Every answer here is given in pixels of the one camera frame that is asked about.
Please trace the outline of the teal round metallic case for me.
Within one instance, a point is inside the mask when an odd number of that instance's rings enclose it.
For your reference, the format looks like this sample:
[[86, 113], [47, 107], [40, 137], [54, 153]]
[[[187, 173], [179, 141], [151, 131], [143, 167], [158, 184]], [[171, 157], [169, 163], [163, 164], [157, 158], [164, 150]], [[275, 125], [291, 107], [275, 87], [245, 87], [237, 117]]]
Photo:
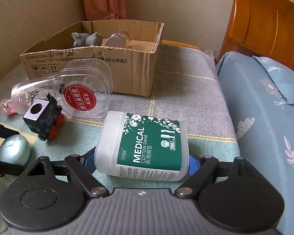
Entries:
[[22, 135], [6, 138], [0, 146], [0, 161], [24, 166], [30, 157], [30, 144]]

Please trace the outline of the medical cotton swab box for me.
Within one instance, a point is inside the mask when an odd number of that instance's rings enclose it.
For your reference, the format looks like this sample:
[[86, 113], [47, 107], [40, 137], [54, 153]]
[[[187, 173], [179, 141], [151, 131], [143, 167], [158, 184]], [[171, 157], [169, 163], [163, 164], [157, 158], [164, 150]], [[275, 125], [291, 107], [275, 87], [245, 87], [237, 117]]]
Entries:
[[190, 164], [183, 121], [109, 111], [94, 163], [103, 174], [154, 181], [183, 179]]

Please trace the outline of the black toy train red wheels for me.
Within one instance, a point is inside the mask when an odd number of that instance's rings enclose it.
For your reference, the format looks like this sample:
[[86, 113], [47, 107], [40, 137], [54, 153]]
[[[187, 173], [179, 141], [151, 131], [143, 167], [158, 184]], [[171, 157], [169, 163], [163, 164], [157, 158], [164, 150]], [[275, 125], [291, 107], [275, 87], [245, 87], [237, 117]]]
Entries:
[[42, 141], [58, 137], [59, 129], [65, 123], [62, 107], [55, 97], [47, 94], [44, 99], [38, 98], [23, 116], [28, 128], [38, 135]]

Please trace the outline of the pink toy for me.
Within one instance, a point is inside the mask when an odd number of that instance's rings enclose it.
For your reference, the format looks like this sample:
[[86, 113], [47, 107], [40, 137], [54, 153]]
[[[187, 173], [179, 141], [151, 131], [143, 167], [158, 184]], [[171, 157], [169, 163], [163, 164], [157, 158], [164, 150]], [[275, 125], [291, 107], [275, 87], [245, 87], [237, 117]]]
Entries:
[[16, 115], [17, 112], [15, 111], [15, 108], [13, 107], [11, 99], [3, 99], [0, 103], [1, 111], [6, 116], [13, 116]]

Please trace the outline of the clear plastic bottle red label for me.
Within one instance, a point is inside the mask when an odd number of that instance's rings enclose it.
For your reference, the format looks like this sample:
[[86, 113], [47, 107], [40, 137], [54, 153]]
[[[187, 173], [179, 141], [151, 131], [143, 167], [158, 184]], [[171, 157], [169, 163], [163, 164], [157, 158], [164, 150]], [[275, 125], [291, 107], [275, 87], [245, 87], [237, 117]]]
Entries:
[[69, 116], [97, 119], [108, 112], [112, 91], [112, 72], [107, 63], [96, 58], [73, 60], [54, 76], [13, 86], [11, 104], [23, 115], [36, 99], [50, 94]]

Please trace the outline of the grey checked blanket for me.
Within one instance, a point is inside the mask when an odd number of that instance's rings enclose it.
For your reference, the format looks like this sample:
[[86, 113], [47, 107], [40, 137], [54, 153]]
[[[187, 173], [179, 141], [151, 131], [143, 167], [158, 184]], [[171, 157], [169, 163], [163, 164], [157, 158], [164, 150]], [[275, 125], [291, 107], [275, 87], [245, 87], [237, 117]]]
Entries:
[[[11, 69], [0, 81], [0, 101], [9, 97], [15, 84], [27, 79], [23, 65]], [[199, 50], [161, 47], [151, 95], [112, 94], [110, 109], [183, 121], [189, 149], [200, 156], [233, 161], [240, 154], [214, 60]], [[53, 141], [38, 139], [21, 116], [7, 117], [0, 110], [0, 123], [28, 138], [30, 161], [42, 155], [63, 160], [71, 154], [85, 154], [96, 146], [103, 119], [67, 118]]]

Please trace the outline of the light blue floral bedding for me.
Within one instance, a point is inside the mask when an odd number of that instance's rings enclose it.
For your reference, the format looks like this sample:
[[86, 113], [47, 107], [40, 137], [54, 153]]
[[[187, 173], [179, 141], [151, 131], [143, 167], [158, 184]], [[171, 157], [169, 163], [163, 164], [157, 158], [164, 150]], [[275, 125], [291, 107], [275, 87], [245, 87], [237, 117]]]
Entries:
[[278, 230], [294, 234], [294, 71], [269, 57], [226, 52], [217, 74], [240, 154], [280, 192]]

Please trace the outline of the brown cardboard box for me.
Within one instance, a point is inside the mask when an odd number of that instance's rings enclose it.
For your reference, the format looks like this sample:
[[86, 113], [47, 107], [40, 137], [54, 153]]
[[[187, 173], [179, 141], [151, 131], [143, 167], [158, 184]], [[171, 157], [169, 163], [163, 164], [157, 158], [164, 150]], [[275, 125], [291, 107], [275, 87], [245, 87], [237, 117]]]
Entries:
[[[164, 26], [162, 22], [139, 20], [81, 21], [37, 42], [25, 50], [20, 59], [28, 78], [33, 80], [57, 74], [72, 60], [97, 58], [110, 67], [114, 92], [148, 97], [152, 90]], [[129, 35], [130, 43], [126, 48], [73, 46], [73, 32], [99, 32], [107, 39], [119, 31]]]

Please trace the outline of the grey elephant toy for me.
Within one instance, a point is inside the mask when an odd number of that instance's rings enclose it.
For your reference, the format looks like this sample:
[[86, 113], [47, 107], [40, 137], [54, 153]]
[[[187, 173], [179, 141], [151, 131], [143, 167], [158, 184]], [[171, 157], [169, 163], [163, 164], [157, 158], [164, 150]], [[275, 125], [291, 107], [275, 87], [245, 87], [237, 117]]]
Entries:
[[74, 40], [73, 47], [101, 46], [104, 39], [99, 32], [93, 34], [73, 32], [71, 36]]

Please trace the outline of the glass jar with yellow beads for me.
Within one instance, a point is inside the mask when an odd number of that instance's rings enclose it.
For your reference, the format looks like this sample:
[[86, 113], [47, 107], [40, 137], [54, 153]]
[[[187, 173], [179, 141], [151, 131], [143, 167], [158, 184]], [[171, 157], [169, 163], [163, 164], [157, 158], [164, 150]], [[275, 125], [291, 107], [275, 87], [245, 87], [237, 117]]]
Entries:
[[118, 31], [111, 34], [105, 41], [105, 46], [127, 48], [130, 43], [130, 36], [127, 32]]

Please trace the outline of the wooden bed headboard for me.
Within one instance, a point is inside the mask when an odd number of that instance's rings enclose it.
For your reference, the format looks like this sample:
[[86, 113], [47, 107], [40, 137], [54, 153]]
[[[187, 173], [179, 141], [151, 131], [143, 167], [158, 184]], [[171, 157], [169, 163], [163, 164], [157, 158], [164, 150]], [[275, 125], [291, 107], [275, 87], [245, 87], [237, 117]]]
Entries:
[[266, 56], [294, 71], [294, 3], [289, 0], [233, 0], [219, 53]]

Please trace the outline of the white wall plug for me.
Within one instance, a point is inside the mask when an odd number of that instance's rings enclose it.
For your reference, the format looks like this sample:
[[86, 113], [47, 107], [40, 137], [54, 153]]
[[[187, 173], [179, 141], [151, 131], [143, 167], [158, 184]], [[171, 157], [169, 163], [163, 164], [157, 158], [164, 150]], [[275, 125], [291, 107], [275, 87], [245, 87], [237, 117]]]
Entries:
[[216, 53], [215, 50], [210, 50], [210, 49], [206, 49], [204, 52], [211, 57], [214, 57]]

